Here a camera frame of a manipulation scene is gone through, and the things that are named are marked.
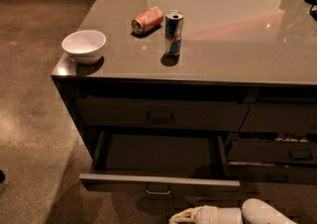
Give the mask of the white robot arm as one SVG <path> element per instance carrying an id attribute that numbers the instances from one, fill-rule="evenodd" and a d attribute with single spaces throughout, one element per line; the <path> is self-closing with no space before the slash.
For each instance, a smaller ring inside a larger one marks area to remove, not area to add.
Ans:
<path id="1" fill-rule="evenodd" d="M 266 202 L 250 198 L 242 208 L 203 205 L 174 214 L 168 224 L 297 224 Z"/>

